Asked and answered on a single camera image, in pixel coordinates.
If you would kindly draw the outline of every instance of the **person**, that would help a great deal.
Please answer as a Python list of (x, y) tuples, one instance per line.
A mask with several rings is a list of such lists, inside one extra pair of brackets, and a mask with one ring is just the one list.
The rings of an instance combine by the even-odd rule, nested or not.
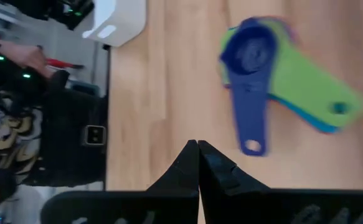
[[(53, 78), (41, 47), (0, 40), (0, 54), (47, 81)], [(5, 172), (0, 176), (7, 179), (0, 180), (6, 185), (0, 192), (9, 192), (0, 195), (0, 202), (15, 191), (9, 185), (73, 187), (104, 179), (105, 151), (81, 141), (92, 119), (105, 126), (107, 98), (61, 90), (41, 104), (25, 106), (17, 116), (9, 113), (13, 101), (13, 94), (0, 91), (0, 172)]]

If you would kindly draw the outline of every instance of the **hand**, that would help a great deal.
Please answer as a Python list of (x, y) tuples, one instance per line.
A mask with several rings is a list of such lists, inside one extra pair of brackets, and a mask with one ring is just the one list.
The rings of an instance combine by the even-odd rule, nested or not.
[(53, 72), (47, 69), (47, 59), (39, 47), (17, 45), (3, 40), (0, 40), (0, 44), (0, 54), (3, 54), (9, 60), (12, 60), (18, 66), (22, 68), (34, 68), (47, 79), (52, 77)]

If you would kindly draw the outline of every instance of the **wooden table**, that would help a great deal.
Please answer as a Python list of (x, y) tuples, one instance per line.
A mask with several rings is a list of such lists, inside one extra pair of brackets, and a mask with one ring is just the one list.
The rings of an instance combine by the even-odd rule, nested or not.
[(146, 189), (188, 139), (205, 139), (270, 187), (363, 189), (363, 116), (322, 134), (269, 102), (269, 155), (238, 149), (220, 38), (266, 15), (286, 17), (306, 55), (363, 93), (363, 1), (148, 0), (145, 30), (111, 50), (108, 189)]

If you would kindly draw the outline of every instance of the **wooden surface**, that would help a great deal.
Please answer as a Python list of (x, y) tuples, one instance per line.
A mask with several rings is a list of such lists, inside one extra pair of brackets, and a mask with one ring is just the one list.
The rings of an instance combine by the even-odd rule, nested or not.
[(270, 187), (363, 189), (363, 116), (322, 134), (269, 102), (270, 153), (238, 149), (220, 38), (265, 15), (285, 17), (306, 55), (363, 93), (363, 1), (148, 0), (143, 33), (111, 50), (108, 189), (146, 189), (188, 139), (205, 139)]

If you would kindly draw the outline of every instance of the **white container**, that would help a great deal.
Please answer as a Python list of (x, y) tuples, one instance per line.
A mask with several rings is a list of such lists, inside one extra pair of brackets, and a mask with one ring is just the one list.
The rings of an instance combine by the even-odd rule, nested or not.
[(146, 0), (94, 0), (92, 30), (83, 38), (119, 47), (143, 31)]

